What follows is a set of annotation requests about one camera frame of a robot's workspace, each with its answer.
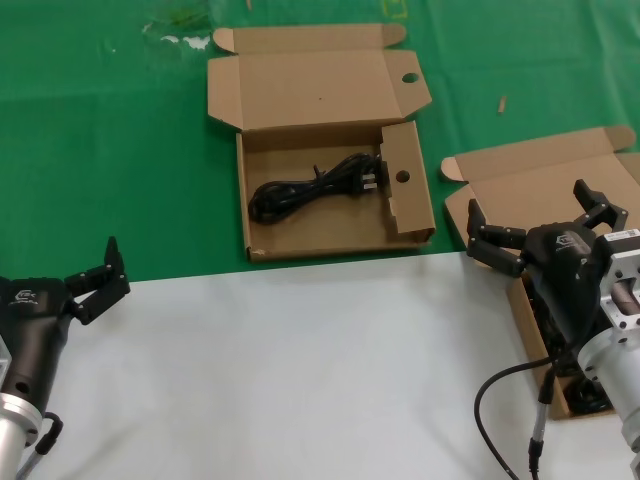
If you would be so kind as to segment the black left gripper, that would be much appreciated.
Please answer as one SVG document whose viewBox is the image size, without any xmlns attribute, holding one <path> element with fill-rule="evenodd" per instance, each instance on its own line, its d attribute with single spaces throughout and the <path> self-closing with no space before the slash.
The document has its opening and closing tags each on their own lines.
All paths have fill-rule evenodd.
<svg viewBox="0 0 640 480">
<path fill-rule="evenodd" d="M 54 278 L 3 278 L 1 338 L 11 362 L 1 391 L 35 407 L 45 407 L 72 315 L 89 325 L 129 293 L 128 275 L 115 236 L 108 239 L 102 265 L 69 276 L 64 282 Z M 80 303 L 72 301 L 72 297 L 83 295 Z"/>
</svg>

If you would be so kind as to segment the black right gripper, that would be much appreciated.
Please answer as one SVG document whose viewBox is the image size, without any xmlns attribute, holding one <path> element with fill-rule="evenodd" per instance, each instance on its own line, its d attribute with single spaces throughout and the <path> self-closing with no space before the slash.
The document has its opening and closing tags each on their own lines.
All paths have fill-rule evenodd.
<svg viewBox="0 0 640 480">
<path fill-rule="evenodd" d="M 583 209 L 575 222 L 535 227 L 526 239 L 524 229 L 488 224 L 477 200 L 471 199 L 466 253 L 513 278 L 522 274 L 526 263 L 533 286 L 565 341 L 583 345 L 594 330 L 600 297 L 598 267 L 591 259 L 596 234 L 591 229 L 606 224 L 612 232 L 623 231 L 628 212 L 582 179 L 575 182 L 573 194 Z M 522 250 L 525 263 L 512 250 Z"/>
</svg>

